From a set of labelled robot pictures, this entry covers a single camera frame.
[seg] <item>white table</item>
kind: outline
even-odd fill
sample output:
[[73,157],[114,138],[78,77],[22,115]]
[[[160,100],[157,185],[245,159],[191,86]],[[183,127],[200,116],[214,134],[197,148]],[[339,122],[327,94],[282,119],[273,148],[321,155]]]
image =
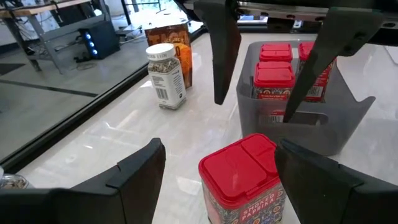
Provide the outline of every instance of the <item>white table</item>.
[[[193,87],[178,111],[157,106],[155,91],[146,77],[19,173],[36,187],[73,187],[115,165],[151,138],[160,137],[167,161],[153,223],[208,224],[197,165],[205,155],[241,138],[235,86],[248,45],[314,38],[243,34],[229,93],[218,106],[213,102],[211,46],[205,34],[192,44]],[[354,57],[339,58],[338,66],[357,100],[369,95],[377,99],[342,153],[333,158],[398,184],[398,65],[384,47],[367,45]],[[299,223],[289,201],[282,223]]]

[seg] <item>spice jar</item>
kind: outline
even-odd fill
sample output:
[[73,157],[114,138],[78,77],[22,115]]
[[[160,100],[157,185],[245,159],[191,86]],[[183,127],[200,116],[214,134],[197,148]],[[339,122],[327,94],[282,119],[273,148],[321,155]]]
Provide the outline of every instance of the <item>spice jar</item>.
[[[304,67],[305,62],[307,61],[308,57],[310,56],[310,52],[313,47],[313,42],[304,42],[298,45],[298,65],[297,65],[297,73],[299,75],[301,70]],[[325,96],[326,86],[329,82],[330,72],[333,68],[333,64],[335,60],[332,61],[331,64],[322,72],[320,76],[318,76],[317,80],[308,91],[307,96],[305,97],[305,101],[307,102],[322,102],[323,97]]]
[[[288,100],[294,87],[295,77],[292,64],[288,62],[259,62],[254,74],[254,97],[265,100]],[[281,123],[284,110],[275,110],[267,122]]]
[[277,223],[286,193],[274,160],[275,143],[253,134],[199,163],[212,224]]
[[260,62],[289,62],[293,60],[292,46],[288,43],[263,44]]
[[26,189],[33,188],[32,185],[21,175],[4,174],[0,167],[0,189]]
[[146,50],[148,74],[157,93],[159,106],[176,110],[185,102],[185,86],[180,60],[173,44],[155,44]]

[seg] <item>computer tower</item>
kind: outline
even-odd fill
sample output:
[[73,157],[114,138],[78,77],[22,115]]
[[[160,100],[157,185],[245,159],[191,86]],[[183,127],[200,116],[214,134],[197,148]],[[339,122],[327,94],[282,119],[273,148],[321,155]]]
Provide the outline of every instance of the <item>computer tower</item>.
[[92,59],[104,59],[120,50],[111,21],[102,21],[79,29],[87,51]]

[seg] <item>nutrition label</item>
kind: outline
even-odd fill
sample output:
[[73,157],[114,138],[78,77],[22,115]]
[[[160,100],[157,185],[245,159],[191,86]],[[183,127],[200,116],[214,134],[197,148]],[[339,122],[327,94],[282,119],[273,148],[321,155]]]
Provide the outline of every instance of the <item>nutrition label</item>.
[[176,67],[169,73],[149,72],[159,103],[175,106],[185,98],[182,71]]

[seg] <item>white cap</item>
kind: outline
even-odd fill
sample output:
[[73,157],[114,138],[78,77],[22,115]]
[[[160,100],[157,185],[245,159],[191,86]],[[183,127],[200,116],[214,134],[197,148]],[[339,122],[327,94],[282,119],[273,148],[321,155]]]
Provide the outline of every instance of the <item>white cap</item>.
[[174,44],[155,44],[146,50],[148,59],[153,61],[165,60],[175,55]]

